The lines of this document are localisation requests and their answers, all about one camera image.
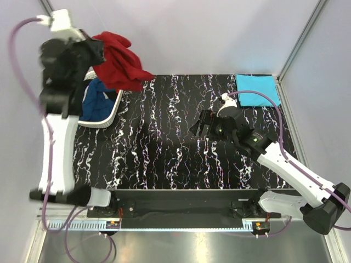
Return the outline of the red t shirt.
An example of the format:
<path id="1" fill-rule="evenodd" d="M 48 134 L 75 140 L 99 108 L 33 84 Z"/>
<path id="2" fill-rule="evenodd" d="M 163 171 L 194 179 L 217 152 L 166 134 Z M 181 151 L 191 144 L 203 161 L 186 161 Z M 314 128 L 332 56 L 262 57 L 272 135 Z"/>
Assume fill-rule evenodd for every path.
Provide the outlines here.
<path id="1" fill-rule="evenodd" d="M 104 44 L 105 61 L 93 70 L 108 89 L 140 92 L 143 82 L 151 81 L 154 75 L 143 70 L 140 58 L 129 47 L 131 42 L 118 34 L 104 31 L 93 39 Z"/>

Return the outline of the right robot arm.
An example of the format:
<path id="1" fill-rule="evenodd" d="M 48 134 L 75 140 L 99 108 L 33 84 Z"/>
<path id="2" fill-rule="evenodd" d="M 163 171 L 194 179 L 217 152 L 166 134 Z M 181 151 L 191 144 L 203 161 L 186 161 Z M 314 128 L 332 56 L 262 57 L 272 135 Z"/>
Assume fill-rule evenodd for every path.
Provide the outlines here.
<path id="1" fill-rule="evenodd" d="M 334 184 L 316 175 L 288 154 L 275 135 L 251 128 L 239 115 L 202 110 L 190 131 L 201 136 L 204 126 L 208 126 L 208 139 L 232 143 L 240 154 L 275 172 L 299 193 L 290 196 L 264 190 L 256 198 L 261 210 L 302 219 L 321 235 L 336 226 L 350 196 L 346 184 Z"/>

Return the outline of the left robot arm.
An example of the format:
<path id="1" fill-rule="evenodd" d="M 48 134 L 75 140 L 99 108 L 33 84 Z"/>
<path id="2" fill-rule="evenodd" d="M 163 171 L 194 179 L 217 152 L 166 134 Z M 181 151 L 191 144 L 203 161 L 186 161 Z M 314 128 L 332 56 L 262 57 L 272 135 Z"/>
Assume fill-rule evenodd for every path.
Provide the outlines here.
<path id="1" fill-rule="evenodd" d="M 102 41 L 51 39 L 40 47 L 43 89 L 39 106 L 43 111 L 44 156 L 39 185 L 31 200 L 81 207 L 108 207 L 109 190 L 75 185 L 73 147 L 82 115 L 84 78 L 92 66 L 104 62 Z"/>

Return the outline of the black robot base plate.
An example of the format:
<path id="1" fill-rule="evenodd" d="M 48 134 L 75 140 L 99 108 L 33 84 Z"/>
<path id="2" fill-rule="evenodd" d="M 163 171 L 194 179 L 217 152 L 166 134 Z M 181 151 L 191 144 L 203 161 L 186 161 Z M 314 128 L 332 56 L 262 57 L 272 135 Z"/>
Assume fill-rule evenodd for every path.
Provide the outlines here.
<path id="1" fill-rule="evenodd" d="M 258 198 L 264 189 L 249 190 L 115 190 L 116 209 L 94 208 L 89 218 L 141 219 L 146 216 L 263 217 Z"/>

